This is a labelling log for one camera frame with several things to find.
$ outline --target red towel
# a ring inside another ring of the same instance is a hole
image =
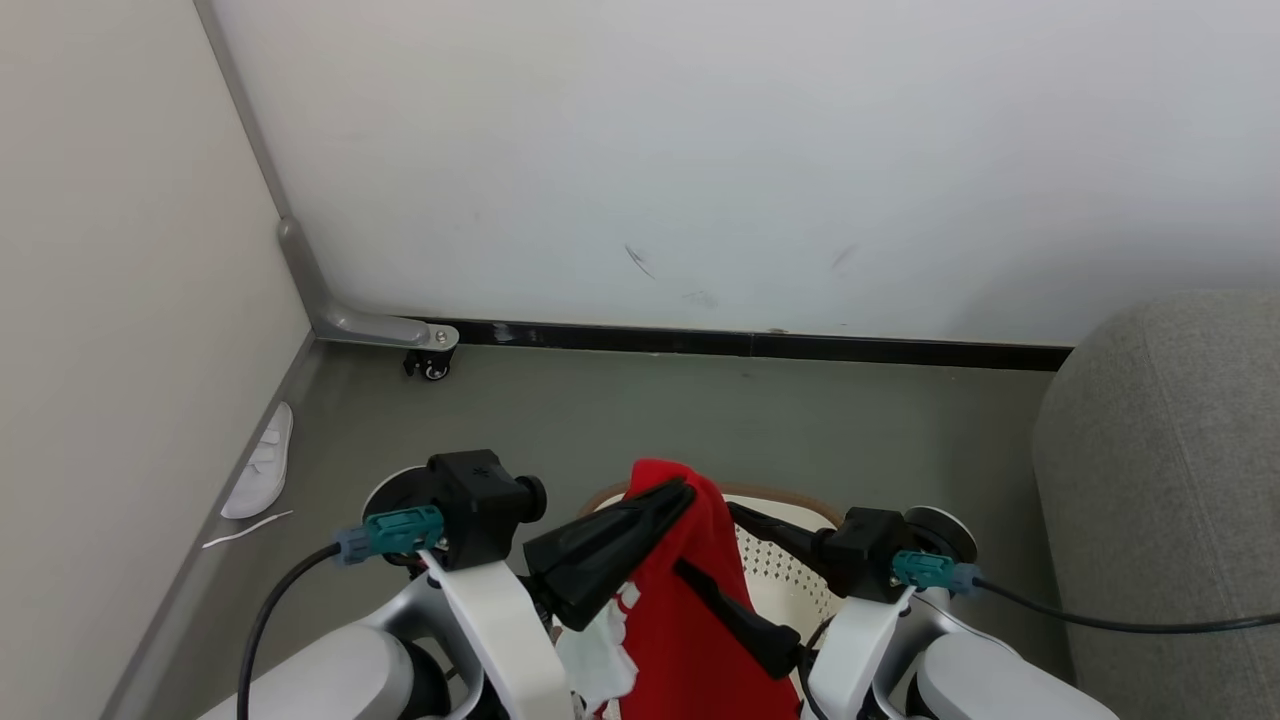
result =
[[[635,689],[618,701],[623,720],[794,720],[800,703],[791,680],[771,679],[672,569],[684,557],[751,607],[719,489],[677,462],[640,460],[627,497],[672,478],[684,478],[698,497],[632,577],[640,600],[627,612],[622,647],[640,670]]]

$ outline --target wall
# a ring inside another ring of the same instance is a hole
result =
[[[214,0],[370,309],[1073,343],[1280,278],[1256,0]]]
[[[307,323],[189,3],[5,3],[0,97],[0,706],[90,719]]]

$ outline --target blue cable connector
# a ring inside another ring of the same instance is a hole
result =
[[[411,555],[433,547],[444,534],[444,518],[429,505],[380,512],[365,519],[364,525],[338,530],[334,541],[339,552],[338,565],[356,565],[375,555]]]
[[[973,579],[982,570],[970,562],[956,562],[945,555],[901,551],[893,556],[893,577],[904,585],[947,588],[956,594],[975,594]]]

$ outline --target floor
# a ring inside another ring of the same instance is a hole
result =
[[[512,474],[544,480],[547,516],[517,542],[626,480],[635,459],[658,456],[841,509],[947,509],[977,536],[988,577],[1056,601],[1029,452],[1048,373],[461,347],[451,375],[426,383],[406,378],[401,357],[312,351],[287,392],[296,425],[273,509],[294,514],[232,543],[151,717],[197,717],[230,694],[244,633],[276,579],[357,523],[383,478],[444,451],[492,448]],[[367,614],[404,580],[380,561],[311,571],[273,615],[259,667]],[[957,614],[1070,678],[1056,623],[993,597],[959,602]]]

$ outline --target laundry basket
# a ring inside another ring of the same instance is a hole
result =
[[[833,510],[804,496],[751,486],[717,483],[717,487],[727,502],[736,502],[806,530],[835,529],[841,523],[840,515]],[[581,514],[621,501],[626,489],[626,484],[617,484],[602,491],[586,503]],[[759,541],[742,528],[735,530],[737,552],[742,556],[742,570],[746,573],[746,592],[755,612],[771,623],[795,628],[803,639],[808,639],[824,619],[835,615],[838,598],[827,589],[827,583],[817,573],[777,544]],[[796,692],[800,692],[796,673],[791,673],[791,682],[796,685]],[[620,717],[616,702],[609,703],[604,717]]]

